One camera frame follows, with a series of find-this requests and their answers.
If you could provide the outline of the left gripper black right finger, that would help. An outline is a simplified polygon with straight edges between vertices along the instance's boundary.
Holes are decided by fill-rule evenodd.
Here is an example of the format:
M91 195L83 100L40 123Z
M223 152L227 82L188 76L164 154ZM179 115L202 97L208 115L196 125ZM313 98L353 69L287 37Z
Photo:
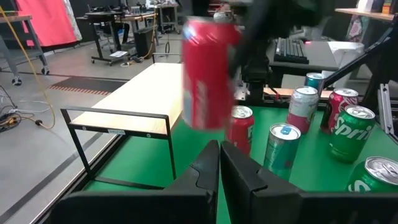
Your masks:
M307 192L228 141L220 166L231 224L398 224L397 193Z

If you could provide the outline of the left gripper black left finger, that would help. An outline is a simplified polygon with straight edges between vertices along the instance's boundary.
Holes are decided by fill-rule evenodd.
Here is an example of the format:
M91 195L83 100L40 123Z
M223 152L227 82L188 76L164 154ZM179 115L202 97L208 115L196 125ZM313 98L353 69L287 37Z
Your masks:
M54 206L51 224L216 224L219 162L211 140L165 189L75 192Z

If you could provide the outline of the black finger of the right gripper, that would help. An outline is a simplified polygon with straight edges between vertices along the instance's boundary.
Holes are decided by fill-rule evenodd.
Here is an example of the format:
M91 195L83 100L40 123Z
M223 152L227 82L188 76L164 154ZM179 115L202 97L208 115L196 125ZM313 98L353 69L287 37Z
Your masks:
M238 25L238 32L241 34L238 44L232 47L229 55L229 77L236 76L236 70L242 63L245 51L249 45L249 19L243 20Z

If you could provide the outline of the red Fanta can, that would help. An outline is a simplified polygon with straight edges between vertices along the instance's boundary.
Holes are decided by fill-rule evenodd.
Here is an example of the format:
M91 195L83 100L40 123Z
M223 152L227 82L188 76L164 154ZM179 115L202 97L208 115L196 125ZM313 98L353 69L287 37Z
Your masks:
M241 33L230 22L189 17L182 34L182 117L193 129L222 129L234 104L228 65Z
M247 106L234 106L231 112L230 125L226 130L226 140L240 149L243 154L251 152L254 116Z

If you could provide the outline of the slim blue silver energy can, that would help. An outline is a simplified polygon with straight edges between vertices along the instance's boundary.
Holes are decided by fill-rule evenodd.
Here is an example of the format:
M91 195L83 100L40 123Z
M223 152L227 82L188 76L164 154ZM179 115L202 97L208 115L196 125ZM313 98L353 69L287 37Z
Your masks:
M325 76L322 73L308 73L305 77L305 86L310 86L318 91L318 95L320 96L325 83Z
M300 137L300 130L291 124L273 124L269 129L263 166L275 175L289 180Z

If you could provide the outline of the green Sprite can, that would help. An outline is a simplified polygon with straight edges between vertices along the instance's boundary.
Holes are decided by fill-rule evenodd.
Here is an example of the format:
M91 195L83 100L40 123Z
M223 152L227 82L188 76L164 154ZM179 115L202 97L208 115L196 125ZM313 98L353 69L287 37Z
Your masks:
M361 154L374 126L375 114L359 105L348 105L339 114L332 131L330 156L352 164Z
M398 162L372 156L352 171L345 190L348 192L398 192Z

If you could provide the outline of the wooden shelf with boxes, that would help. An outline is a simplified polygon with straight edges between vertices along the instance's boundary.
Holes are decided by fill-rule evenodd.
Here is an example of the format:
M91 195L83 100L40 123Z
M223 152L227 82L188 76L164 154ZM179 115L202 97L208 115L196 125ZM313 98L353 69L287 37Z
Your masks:
M358 0L355 8L338 8L335 12L387 22L398 21L398 0Z

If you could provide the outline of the plain black keyboard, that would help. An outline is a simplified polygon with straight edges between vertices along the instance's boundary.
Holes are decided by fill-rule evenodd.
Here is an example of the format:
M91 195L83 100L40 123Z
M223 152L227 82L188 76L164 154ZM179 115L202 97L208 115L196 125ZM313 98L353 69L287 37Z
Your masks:
M309 59L305 51L305 43L302 40L278 38L275 42L275 61L309 64Z

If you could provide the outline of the green table mat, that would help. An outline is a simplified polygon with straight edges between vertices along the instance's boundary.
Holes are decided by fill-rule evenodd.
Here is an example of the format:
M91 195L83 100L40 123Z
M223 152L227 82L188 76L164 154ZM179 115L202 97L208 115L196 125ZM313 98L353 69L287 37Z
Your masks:
M254 128L252 148L249 156L263 168L269 129L273 124L286 123L286 109L271 107L253 108ZM394 142L378 125L375 125L358 159L352 164L337 161L330 156L332 135L320 130L322 113L317 113L307 134L301 134L297 154L295 156L289 183L307 192L348 192L345 190L354 168L368 157L380 156L398 162L398 143ZM117 180L132 180L156 186L155 190L163 190L180 177L186 168L197 158L209 141L221 143L226 140L223 132L204 132L189 128L181 120L174 129L176 144L175 168L176 177L169 169L170 157L166 141L143 138L131 138L106 164L101 171L103 177L114 177ZM136 188L120 185L102 184L92 181L89 192L138 191ZM397 193L398 192L348 192L348 193ZM220 211L218 205L225 204L221 166L219 162L219 185L216 218Z

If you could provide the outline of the grey equipment cart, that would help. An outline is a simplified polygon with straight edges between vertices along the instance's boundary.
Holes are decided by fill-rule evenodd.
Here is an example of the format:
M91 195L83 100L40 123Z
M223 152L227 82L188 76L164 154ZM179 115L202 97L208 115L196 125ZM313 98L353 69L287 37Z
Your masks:
M159 16L159 27L161 34L166 32L176 32L180 34L181 28L178 23L178 7L180 5L174 2L164 2L155 6Z

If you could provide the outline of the white SA3 labelled box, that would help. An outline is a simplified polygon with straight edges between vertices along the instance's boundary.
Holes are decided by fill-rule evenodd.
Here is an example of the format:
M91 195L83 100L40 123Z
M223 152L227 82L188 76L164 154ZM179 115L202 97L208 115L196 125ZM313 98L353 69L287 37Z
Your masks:
M360 42L331 41L328 42L328 45L331 49L338 68L344 67L346 64L361 56L364 52L364 44ZM325 77L329 77L332 73L333 72L331 71L322 71L322 74ZM330 87L344 88L347 81L351 77L351 74L352 72L348 73L346 76L340 78L338 81L334 82L334 84L330 85Z

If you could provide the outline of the floral patterned cloth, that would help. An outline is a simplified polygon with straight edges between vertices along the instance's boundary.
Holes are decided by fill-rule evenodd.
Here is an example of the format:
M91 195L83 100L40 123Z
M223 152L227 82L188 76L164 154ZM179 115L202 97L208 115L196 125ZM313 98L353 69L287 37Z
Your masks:
M369 25L369 18L366 16L353 15L351 17L345 41L362 42Z

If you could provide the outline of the pink and white soda can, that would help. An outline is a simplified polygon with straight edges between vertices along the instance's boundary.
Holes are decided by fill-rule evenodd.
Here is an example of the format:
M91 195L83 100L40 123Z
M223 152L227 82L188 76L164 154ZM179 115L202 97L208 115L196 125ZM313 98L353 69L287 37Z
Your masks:
M290 97L286 122L307 134L318 106L318 90L310 86L299 86Z

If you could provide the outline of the black computer tower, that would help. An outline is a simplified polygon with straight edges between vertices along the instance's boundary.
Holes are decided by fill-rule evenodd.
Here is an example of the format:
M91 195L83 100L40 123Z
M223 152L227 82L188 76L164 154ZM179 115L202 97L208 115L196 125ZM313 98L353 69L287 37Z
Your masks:
M154 52L154 47L152 45L152 27L146 27L139 29L134 33L134 41L136 45L136 52L139 57L144 57L149 59Z

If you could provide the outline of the wooden background desk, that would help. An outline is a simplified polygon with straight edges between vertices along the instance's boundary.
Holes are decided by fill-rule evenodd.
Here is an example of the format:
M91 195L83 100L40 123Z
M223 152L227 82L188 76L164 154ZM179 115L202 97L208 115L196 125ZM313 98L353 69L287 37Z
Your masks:
M152 19L153 25L156 23L155 12L145 12L142 14L122 14L121 16L115 16L115 21L118 23L129 24L128 31L124 30L122 43L126 43L129 38L129 33L132 34L139 29L139 23L143 22L145 27L148 27L148 20Z

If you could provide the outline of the red white-patterned soda can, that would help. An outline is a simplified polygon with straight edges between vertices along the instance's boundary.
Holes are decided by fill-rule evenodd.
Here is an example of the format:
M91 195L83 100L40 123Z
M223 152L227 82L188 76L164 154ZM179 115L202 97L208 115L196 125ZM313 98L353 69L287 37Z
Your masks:
M320 129L326 133L331 134L340 112L344 110L347 105L358 104L359 93L356 90L349 88L336 88L329 95L326 103L326 110L320 124Z

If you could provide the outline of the black floor mat striped edge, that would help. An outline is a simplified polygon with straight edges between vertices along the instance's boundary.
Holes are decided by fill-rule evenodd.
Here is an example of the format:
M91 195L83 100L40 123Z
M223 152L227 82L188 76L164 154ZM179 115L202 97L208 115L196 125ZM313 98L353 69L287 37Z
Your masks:
M49 86L49 89L106 96L127 82L124 79L70 77Z

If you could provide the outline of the black office desk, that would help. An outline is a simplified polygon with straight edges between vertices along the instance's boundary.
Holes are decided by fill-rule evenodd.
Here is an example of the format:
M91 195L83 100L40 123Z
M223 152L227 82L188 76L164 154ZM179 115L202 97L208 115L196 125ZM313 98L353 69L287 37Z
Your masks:
M120 24L120 28L124 29L124 34L126 37L129 35L129 29L126 29L126 23L124 23L121 18L123 17L122 12L87 12L83 17L77 17L78 21L84 21L90 24L92 34L94 35L94 40L96 44L96 49L98 56L91 57L91 62L95 63L96 61L107 62L109 66L112 66L114 63L121 61L121 58L106 58L103 57L103 53L100 47L99 36L96 32L96 28L94 23L102 23L109 25L109 29L111 31L111 37L113 38L113 43L115 46L115 52L121 50L121 42L119 39L118 28L116 24Z

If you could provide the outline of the salmon pink hanging cloth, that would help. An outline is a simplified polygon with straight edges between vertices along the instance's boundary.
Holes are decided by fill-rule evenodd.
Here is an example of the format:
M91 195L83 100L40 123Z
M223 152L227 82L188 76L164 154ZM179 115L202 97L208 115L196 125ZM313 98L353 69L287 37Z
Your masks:
M30 14L41 47L64 45L82 39L69 0L16 0L23 14Z

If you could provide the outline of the wooden workbench grey legs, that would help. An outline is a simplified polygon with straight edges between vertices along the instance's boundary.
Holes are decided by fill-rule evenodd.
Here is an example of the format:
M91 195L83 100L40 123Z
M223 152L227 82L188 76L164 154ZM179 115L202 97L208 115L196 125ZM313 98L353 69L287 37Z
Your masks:
M25 22L28 30L28 33L23 34L22 37L19 37L16 32L6 35L1 35L0 33L0 59L4 59L11 69L11 72L14 75L14 78L12 79L12 84L15 86L22 85L22 80L19 77L19 72L16 65L17 62L21 62L23 60L28 61L28 59L38 57L43 64L43 68L41 69L42 74L49 74L47 59L45 58L37 35L34 31L34 28L32 27L30 21L31 19L31 15L19 15L16 12L13 12L10 16L0 16L0 24L7 24L7 22L9 22L10 24L12 24L13 22ZM20 42L26 40L33 41L34 46L31 49L25 49L25 52L23 52L21 49L9 49L6 45L6 40L12 40L12 38L16 39L17 37L19 38Z

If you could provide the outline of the wooden shelf black metal frame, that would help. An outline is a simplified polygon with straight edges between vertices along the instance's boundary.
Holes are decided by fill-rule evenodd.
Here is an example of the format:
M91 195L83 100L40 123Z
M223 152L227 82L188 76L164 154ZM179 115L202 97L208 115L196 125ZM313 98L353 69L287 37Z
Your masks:
M155 190L156 186L100 177L88 162L85 149L103 133L113 134L112 143L123 142L130 136L162 139L168 142L172 176L176 177L172 128L182 110L181 63L154 62L141 73L103 98L94 106L69 106L61 114L90 180L107 184ZM96 134L82 144L77 131Z

